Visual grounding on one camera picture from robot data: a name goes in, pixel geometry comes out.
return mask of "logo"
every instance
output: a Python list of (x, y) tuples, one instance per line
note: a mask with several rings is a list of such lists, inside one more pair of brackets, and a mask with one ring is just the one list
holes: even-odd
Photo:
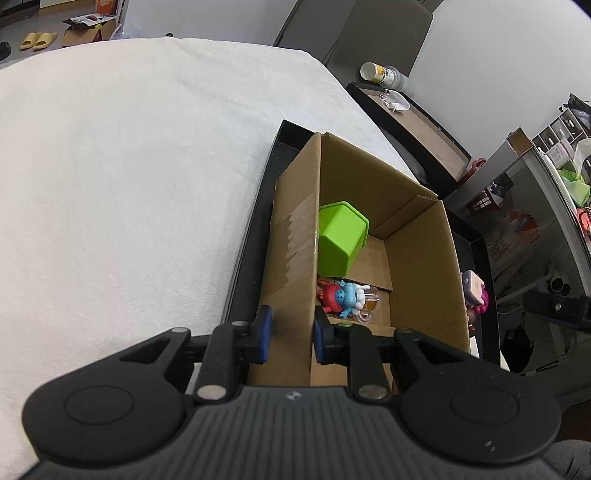
[(288, 394), (286, 394), (285, 397), (288, 400), (297, 401), (301, 398), (301, 393), (293, 390), (293, 391), (289, 392)]

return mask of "box on floor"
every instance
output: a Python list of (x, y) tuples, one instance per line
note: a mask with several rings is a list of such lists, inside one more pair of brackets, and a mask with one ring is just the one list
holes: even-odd
[(367, 327), (411, 327), (469, 352), (460, 269), (443, 203), (430, 190), (332, 134), (315, 134), (277, 181), (261, 304), (273, 309), (269, 359), (258, 385), (342, 385), (346, 368), (312, 353), (318, 210), (349, 202), (369, 219), (367, 245), (347, 278), (378, 287)]
[(109, 40), (117, 22), (115, 18), (101, 22), (88, 28), (80, 29), (70, 25), (64, 32), (64, 37), (61, 39), (62, 47), (72, 47), (74, 45), (82, 45), (84, 43), (93, 43), (95, 41)]

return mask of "white face mask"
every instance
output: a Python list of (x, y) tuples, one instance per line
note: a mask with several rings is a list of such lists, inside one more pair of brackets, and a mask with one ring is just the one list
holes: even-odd
[(392, 112), (405, 112), (410, 109), (410, 103), (404, 98), (404, 96), (394, 90), (386, 90), (382, 95), (379, 96), (384, 106)]

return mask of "green hexagonal container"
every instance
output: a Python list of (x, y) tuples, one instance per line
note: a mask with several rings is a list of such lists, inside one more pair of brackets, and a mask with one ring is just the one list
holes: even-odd
[(324, 205), (318, 217), (318, 275), (345, 277), (368, 239), (369, 220), (347, 202)]

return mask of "white wall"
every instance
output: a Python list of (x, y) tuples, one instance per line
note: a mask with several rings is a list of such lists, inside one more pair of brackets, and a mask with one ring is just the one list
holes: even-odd
[(126, 0), (125, 27), (140, 37), (272, 45), (296, 0)]
[(410, 75), (413, 98), (474, 157), (534, 136), (570, 93), (591, 100), (591, 19), (570, 0), (444, 0)]

